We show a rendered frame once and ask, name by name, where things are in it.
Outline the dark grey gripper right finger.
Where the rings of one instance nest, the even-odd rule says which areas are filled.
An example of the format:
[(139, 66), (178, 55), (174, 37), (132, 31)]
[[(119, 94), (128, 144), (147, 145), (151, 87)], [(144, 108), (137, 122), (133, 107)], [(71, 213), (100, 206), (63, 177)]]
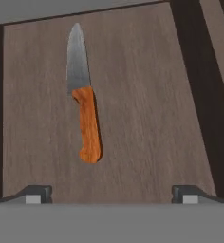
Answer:
[(195, 185), (174, 185), (172, 202), (175, 204), (224, 203), (224, 199), (210, 196)]

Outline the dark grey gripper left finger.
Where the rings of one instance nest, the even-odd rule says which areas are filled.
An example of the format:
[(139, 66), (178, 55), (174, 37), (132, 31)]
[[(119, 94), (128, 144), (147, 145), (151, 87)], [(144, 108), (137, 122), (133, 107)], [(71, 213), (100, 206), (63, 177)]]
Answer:
[(46, 204), (52, 202), (50, 185), (28, 185), (15, 195), (0, 198), (0, 203)]

